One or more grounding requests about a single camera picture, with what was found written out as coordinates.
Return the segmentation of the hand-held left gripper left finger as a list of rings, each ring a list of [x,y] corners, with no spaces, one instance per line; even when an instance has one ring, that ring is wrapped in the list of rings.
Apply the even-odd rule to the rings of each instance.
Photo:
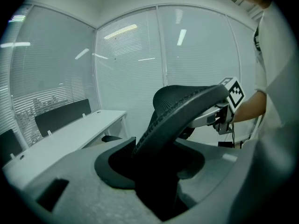
[[[99,177],[108,169],[109,155],[127,144],[134,145],[135,138],[74,151],[27,184],[9,184],[35,224],[158,224],[160,219],[134,190],[110,187]]]

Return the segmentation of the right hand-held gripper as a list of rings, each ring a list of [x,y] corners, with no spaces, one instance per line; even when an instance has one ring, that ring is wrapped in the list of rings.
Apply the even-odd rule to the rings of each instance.
[[[233,121],[236,110],[245,99],[245,93],[237,77],[226,77],[218,85],[223,85],[227,89],[228,96],[200,114],[188,125],[189,128],[212,125],[219,135],[233,132],[230,124]]]

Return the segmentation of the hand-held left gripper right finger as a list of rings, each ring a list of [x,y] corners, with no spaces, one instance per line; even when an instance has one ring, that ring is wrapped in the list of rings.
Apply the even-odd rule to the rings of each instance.
[[[187,208],[206,203],[223,202],[229,198],[225,179],[233,169],[239,149],[217,147],[177,139],[177,161],[182,166],[177,172],[179,198]]]

